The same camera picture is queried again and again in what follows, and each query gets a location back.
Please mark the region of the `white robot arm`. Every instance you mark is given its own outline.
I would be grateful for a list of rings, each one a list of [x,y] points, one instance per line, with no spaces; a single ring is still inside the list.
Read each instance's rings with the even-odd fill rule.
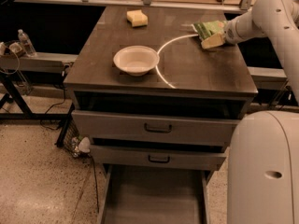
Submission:
[[[222,31],[205,37],[204,49],[267,37],[282,66],[250,68],[261,88],[291,87],[299,99],[298,4],[256,0]],[[227,224],[299,224],[299,115],[261,111],[243,118],[231,140]]]

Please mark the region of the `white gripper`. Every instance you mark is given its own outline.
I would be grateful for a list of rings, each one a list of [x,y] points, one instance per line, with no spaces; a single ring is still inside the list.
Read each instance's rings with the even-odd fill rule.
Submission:
[[[225,41],[228,44],[238,44],[245,40],[246,24],[241,19],[233,19],[227,22],[224,33],[216,33],[201,42],[203,49],[212,49],[222,46]]]

